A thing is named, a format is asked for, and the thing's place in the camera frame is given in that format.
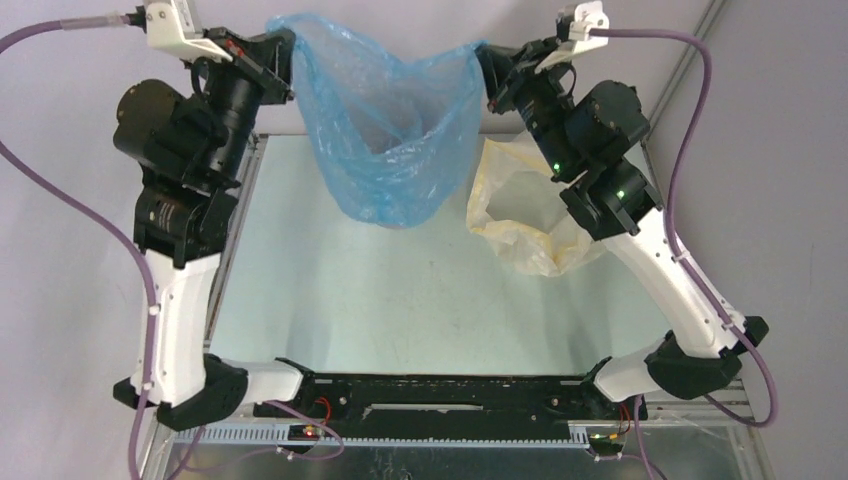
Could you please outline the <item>translucent yellow-white trash bag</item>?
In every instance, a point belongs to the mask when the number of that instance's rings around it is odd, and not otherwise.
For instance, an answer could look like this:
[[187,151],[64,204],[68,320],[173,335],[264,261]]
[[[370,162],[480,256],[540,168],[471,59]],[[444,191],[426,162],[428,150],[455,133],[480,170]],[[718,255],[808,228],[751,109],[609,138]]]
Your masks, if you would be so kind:
[[552,177],[529,134],[483,142],[466,226],[518,273],[558,277],[606,252],[567,212],[559,197],[564,186]]

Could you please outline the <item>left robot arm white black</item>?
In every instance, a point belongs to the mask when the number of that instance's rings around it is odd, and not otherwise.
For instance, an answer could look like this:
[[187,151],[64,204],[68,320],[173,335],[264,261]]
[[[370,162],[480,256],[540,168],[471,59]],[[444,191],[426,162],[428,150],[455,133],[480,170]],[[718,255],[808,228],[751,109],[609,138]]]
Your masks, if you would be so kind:
[[158,79],[130,87],[113,136],[141,167],[133,241],[155,296],[139,366],[113,395],[129,407],[154,407],[157,420],[175,431],[224,420],[249,404],[277,401],[299,417],[316,403],[315,388],[292,363],[228,361],[204,347],[241,162],[259,109],[293,97],[296,43],[285,28],[253,37],[214,28],[205,36],[225,57],[188,63],[192,94]]

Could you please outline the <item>blue plastic trash bag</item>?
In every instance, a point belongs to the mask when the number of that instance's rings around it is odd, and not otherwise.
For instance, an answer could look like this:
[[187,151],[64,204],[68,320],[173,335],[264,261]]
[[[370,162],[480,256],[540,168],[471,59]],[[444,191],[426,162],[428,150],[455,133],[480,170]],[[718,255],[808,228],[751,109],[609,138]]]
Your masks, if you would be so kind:
[[374,225],[388,215],[428,221],[473,163],[485,90],[477,43],[405,60],[316,14],[266,23],[282,28],[296,34],[295,101],[340,210]]

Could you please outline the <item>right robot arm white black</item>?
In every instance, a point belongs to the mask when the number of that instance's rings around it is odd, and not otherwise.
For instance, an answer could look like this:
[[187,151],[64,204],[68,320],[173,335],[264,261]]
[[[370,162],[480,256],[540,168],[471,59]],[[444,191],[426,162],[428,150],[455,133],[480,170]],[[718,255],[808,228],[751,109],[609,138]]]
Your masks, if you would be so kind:
[[654,345],[598,363],[586,376],[583,408],[606,418],[650,392],[706,397],[738,375],[767,324],[721,300],[673,239],[658,191],[627,160],[649,129],[636,90],[604,80],[575,99],[561,83],[571,63],[542,63],[555,46],[550,38],[521,48],[478,46],[488,108],[520,115],[553,180],[564,184],[569,215],[635,275],[670,324]]

